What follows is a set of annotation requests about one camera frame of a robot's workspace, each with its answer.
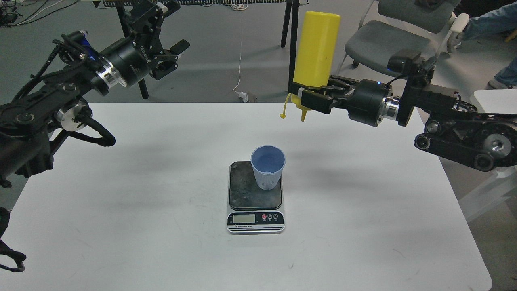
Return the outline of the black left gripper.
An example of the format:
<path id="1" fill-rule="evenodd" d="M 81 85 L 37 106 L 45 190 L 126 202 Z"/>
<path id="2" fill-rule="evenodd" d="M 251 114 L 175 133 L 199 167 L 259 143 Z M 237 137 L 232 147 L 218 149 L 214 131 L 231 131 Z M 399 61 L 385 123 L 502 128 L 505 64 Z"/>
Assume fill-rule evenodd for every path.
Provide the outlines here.
<path id="1" fill-rule="evenodd" d="M 177 61 L 190 43 L 181 39 L 170 49 L 164 49 L 160 41 L 164 19 L 180 9 L 179 2 L 152 2 L 140 0 L 130 11 L 123 14 L 123 26 L 127 28 L 121 38 L 100 52 L 99 78 L 108 88 L 116 84 L 133 86 L 150 74 L 160 80 L 177 69 Z"/>

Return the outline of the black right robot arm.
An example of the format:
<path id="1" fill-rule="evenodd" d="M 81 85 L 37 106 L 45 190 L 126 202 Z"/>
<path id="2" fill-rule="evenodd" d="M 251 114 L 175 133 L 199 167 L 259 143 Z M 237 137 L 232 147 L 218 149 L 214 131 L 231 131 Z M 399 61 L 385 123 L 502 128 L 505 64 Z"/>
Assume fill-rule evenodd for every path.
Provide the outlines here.
<path id="1" fill-rule="evenodd" d="M 433 85 L 437 59 L 401 50 L 390 57 L 387 69 L 396 79 L 406 78 L 401 96 L 392 94 L 390 83 L 330 76 L 315 87 L 291 82 L 289 92 L 301 105 L 323 114 L 345 109 L 351 120 L 377 127 L 384 119 L 408 124 L 414 108 L 429 117 L 424 131 L 414 139 L 420 150 L 483 172 L 517 163 L 516 114 L 486 114 L 465 101 L 451 88 Z"/>

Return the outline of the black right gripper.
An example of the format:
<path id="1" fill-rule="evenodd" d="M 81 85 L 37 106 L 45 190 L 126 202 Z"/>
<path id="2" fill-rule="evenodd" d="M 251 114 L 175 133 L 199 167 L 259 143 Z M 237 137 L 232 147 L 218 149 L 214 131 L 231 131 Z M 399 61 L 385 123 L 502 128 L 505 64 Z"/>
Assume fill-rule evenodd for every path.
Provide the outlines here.
<path id="1" fill-rule="evenodd" d="M 330 114 L 331 108 L 345 109 L 351 120 L 372 127 L 382 121 L 380 112 L 392 86 L 379 81 L 330 75 L 323 81 L 292 81 L 288 92 L 298 94 L 299 107 Z"/>

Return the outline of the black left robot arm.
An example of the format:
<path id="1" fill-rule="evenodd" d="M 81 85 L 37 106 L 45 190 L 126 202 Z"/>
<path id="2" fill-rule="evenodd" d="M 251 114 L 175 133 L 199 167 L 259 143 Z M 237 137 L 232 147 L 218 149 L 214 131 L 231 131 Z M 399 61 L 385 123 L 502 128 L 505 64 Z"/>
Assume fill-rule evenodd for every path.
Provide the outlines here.
<path id="1" fill-rule="evenodd" d="M 87 41 L 86 31 L 63 34 L 46 63 L 1 106 L 1 186 L 11 187 L 12 174 L 31 177 L 53 168 L 53 156 L 72 137 L 111 147 L 115 137 L 93 119 L 83 96 L 91 90 L 107 95 L 115 85 L 131 87 L 149 75 L 160 80 L 177 69 L 190 44 L 180 40 L 171 48 L 160 41 L 164 19 L 180 9 L 175 0 L 140 0 L 120 13 L 126 29 L 102 51 Z"/>

